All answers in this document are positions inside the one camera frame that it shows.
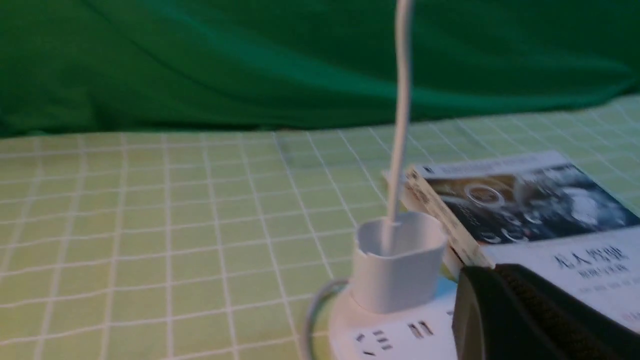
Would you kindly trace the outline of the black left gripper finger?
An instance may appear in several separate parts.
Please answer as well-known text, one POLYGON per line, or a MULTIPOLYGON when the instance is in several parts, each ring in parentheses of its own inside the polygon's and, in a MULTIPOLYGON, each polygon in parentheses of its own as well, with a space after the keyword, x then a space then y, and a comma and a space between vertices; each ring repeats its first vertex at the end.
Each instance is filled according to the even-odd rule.
POLYGON ((459 360, 637 360, 637 332, 521 264, 465 266, 452 333, 459 360))

